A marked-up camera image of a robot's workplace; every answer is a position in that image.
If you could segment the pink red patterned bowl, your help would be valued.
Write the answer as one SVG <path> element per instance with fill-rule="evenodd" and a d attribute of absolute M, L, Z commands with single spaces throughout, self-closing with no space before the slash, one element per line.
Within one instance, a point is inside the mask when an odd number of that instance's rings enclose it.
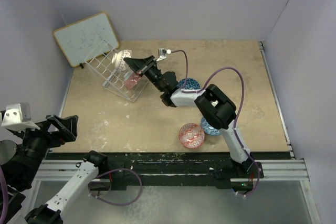
<path fill-rule="evenodd" d="M 142 79 L 142 77 L 138 74 L 131 74 L 125 81 L 124 86 L 127 90 L 133 89 Z"/>

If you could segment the brown white patterned bowl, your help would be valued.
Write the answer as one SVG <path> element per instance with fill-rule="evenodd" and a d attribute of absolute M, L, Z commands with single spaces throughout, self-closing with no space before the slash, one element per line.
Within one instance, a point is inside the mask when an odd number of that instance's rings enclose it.
<path fill-rule="evenodd" d="M 129 68 L 129 66 L 125 62 L 125 58 L 131 58 L 131 57 L 132 57 L 132 50 L 125 49 L 114 53 L 111 63 L 114 65 L 116 71 L 125 72 Z"/>

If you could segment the dark blue triangle bowl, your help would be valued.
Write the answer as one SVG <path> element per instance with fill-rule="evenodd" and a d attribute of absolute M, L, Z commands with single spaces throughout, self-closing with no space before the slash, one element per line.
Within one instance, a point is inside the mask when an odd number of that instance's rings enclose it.
<path fill-rule="evenodd" d="M 193 78 L 184 78 L 178 82 L 177 86 L 186 90 L 199 90 L 201 88 L 199 82 Z"/>

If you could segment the red white patterned bowl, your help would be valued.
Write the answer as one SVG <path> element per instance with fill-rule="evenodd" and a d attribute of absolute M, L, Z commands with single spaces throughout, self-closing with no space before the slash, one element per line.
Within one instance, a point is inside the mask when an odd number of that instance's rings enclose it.
<path fill-rule="evenodd" d="M 205 132 L 200 125 L 196 123 L 188 123 L 180 128 L 178 139 L 184 147 L 195 149 L 204 143 Z"/>

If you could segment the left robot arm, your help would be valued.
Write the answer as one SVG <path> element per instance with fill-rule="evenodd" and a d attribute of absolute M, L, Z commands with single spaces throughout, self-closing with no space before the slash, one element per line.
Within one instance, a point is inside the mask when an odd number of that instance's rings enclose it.
<path fill-rule="evenodd" d="M 22 139 L 1 141 L 1 223 L 63 223 L 83 190 L 107 174 L 107 157 L 96 151 L 76 163 L 45 160 L 76 140 L 77 123 L 76 115 L 34 123 L 17 109 L 1 111 L 1 127 Z"/>

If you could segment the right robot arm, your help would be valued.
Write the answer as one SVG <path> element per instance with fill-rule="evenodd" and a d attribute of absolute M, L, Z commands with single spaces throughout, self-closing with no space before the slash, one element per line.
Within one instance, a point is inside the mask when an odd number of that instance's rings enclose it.
<path fill-rule="evenodd" d="M 161 92 L 160 98 L 166 106 L 174 108 L 181 106 L 197 107 L 205 120 L 221 132 L 229 149 L 234 173 L 238 177 L 246 177 L 251 173 L 256 162 L 251 156 L 250 149 L 244 142 L 237 125 L 245 96 L 243 76 L 237 69 L 222 67 L 207 79 L 201 89 L 184 90 L 178 87 L 175 72 L 161 72 L 157 67 L 154 56 L 144 59 L 126 58 L 124 61 L 135 74 L 145 76 Z M 239 107 L 218 86 L 209 84 L 211 79 L 223 70 L 232 70 L 240 78 L 242 93 Z"/>

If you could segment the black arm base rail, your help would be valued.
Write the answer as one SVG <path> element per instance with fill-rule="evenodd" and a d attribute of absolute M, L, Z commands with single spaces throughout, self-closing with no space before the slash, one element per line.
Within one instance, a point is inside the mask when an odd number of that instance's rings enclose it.
<path fill-rule="evenodd" d="M 112 170 L 113 190 L 128 186 L 215 187 L 249 191 L 257 178 L 256 166 L 243 172 L 228 152 L 105 153 L 100 173 Z"/>

